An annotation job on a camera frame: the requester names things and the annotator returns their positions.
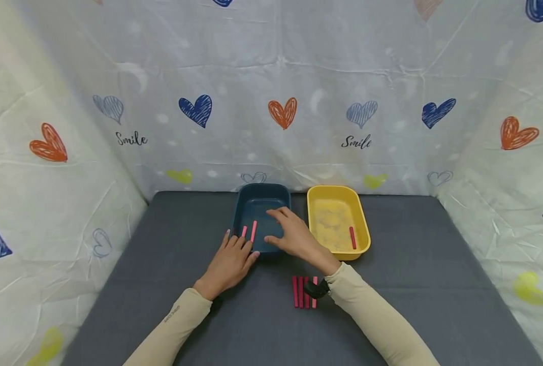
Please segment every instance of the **black wristwatch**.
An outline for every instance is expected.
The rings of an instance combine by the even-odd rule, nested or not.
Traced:
[[[320,299],[330,292],[330,288],[328,287],[326,279],[322,280],[318,285],[314,284],[312,281],[308,281],[304,285],[304,292],[309,294],[313,299]]]

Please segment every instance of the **left hand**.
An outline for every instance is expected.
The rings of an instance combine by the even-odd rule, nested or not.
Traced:
[[[206,300],[213,301],[225,290],[236,286],[255,263],[259,252],[251,252],[253,243],[227,230],[222,244],[210,262],[206,273],[194,284],[194,289]]]

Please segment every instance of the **right hand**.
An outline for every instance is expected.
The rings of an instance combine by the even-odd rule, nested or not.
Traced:
[[[328,248],[321,246],[307,228],[304,220],[300,219],[289,208],[269,209],[267,214],[272,216],[283,228],[283,238],[265,236],[265,242],[273,244],[288,254],[301,258],[310,263],[325,276],[332,275],[340,267],[338,259]]]

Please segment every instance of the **beige sleeve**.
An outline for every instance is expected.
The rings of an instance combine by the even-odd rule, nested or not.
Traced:
[[[440,366],[413,327],[353,267],[326,277],[330,296],[359,325],[389,366]]]
[[[210,312],[212,301],[186,289],[123,366],[172,366],[182,344]]]

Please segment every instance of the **gray table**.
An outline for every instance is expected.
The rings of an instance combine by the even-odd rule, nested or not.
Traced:
[[[306,197],[293,209],[305,217]],[[206,269],[231,222],[236,194],[155,196],[63,365],[122,365]],[[361,196],[371,248],[351,265],[428,344],[442,366],[543,365],[433,197]],[[386,365],[328,297],[295,309],[295,258],[261,261],[180,351],[180,366]]]

